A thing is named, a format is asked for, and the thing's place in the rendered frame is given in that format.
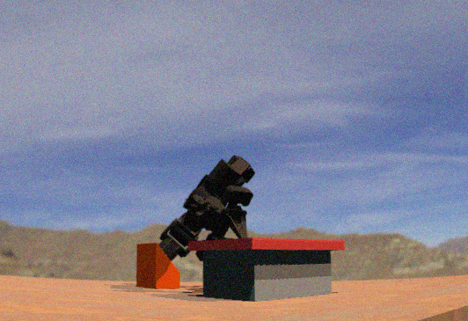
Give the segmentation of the red lid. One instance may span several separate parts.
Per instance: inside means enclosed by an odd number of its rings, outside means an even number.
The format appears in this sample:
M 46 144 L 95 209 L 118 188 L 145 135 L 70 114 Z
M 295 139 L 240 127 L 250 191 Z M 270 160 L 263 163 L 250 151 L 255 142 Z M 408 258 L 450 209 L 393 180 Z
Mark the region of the red lid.
M 303 239 L 272 239 L 272 238 L 235 238 L 207 241 L 188 241 L 189 251 L 210 251 L 210 250 L 241 250 L 241 249 L 262 249 L 262 250 L 345 250 L 344 241 L 333 240 L 303 240 Z

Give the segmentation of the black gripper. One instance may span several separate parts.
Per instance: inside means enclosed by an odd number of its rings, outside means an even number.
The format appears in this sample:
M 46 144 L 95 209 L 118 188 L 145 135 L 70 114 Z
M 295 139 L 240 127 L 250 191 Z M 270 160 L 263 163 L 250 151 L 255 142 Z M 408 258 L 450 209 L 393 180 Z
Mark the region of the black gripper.
M 212 212 L 208 219 L 208 228 L 211 229 L 206 240 L 233 239 L 224 237 L 226 231 L 231 228 L 238 238 L 248 238 L 246 228 L 246 214 L 240 205 L 248 206 L 252 200 L 252 192 L 241 186 L 227 186 L 223 197 L 208 197 L 207 201 L 214 202 L 219 209 Z M 228 204 L 228 205 L 227 205 Z M 227 205 L 227 207 L 226 207 Z

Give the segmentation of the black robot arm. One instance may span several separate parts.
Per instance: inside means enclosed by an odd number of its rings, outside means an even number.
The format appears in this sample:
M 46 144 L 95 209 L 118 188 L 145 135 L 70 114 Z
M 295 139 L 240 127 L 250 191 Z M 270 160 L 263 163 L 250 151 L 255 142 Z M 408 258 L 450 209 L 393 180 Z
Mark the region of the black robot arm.
M 186 257 L 190 252 L 188 250 L 188 241 L 198 241 L 198 235 L 201 230 L 211 230 L 208 228 L 208 219 L 212 212 L 219 207 L 214 203 L 207 201 L 208 197 L 216 197 L 221 200 L 227 186 L 242 186 L 248 183 L 255 172 L 251 165 L 240 156 L 234 156 L 227 162 L 223 159 L 216 165 L 212 172 L 206 174 L 199 185 L 188 195 L 184 203 L 187 212 L 179 219 L 174 219 L 168 228 L 162 232 L 159 246 L 165 255 L 172 261 L 177 255 L 181 258 Z M 171 230 L 169 232 L 169 230 Z M 169 234 L 177 239 L 182 247 Z

